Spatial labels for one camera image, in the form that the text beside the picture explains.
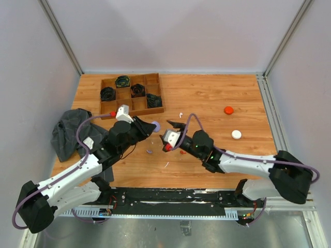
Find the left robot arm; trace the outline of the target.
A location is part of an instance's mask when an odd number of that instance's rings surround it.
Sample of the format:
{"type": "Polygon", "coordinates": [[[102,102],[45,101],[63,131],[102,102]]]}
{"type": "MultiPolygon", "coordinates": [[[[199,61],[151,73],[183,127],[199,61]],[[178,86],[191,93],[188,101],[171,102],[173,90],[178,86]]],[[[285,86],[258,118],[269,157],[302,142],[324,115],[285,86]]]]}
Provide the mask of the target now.
{"type": "Polygon", "coordinates": [[[63,212],[84,203],[106,204],[111,198],[107,183],[97,175],[120,161],[123,153],[154,132],[156,121],[148,123],[139,117],[117,118],[100,143],[61,173],[39,183],[26,182],[18,197],[12,224],[36,234],[46,229],[63,212]]]}

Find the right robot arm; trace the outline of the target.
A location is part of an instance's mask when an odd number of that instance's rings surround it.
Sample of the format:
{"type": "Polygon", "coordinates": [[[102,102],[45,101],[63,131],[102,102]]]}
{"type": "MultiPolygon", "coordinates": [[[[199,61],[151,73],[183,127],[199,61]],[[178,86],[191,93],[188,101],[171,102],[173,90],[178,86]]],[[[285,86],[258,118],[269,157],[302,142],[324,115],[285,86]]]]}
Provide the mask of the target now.
{"type": "Polygon", "coordinates": [[[240,173],[257,176],[256,180],[242,179],[234,194],[235,202],[245,207],[253,200],[281,196],[295,203],[305,204],[312,184],[313,171],[295,156],[280,150],[276,155],[254,156],[217,148],[204,130],[186,135],[184,123],[171,122],[160,138],[164,152],[180,148],[202,161],[211,173],[240,173]]]}

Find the white earbud charging case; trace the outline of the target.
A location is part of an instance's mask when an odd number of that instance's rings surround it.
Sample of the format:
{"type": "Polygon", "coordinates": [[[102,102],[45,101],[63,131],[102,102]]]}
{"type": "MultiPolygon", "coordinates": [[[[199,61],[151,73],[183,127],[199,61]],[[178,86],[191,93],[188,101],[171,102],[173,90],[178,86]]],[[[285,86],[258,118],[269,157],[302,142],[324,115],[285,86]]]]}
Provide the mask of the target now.
{"type": "Polygon", "coordinates": [[[233,139],[238,140],[238,139],[242,138],[242,133],[239,130],[233,130],[231,132],[231,136],[232,136],[233,139]]]}

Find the lilac earbud charging case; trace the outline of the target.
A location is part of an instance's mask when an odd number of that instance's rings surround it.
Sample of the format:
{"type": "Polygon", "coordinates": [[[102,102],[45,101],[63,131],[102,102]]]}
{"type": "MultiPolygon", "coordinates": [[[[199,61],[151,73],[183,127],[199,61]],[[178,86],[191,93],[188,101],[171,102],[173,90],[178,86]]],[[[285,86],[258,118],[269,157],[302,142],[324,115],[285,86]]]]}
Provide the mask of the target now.
{"type": "Polygon", "coordinates": [[[154,128],[153,132],[155,132],[155,133],[159,132],[160,129],[161,129],[161,125],[160,125],[160,123],[157,122],[157,121],[153,121],[152,124],[155,125],[155,128],[154,128]]]}

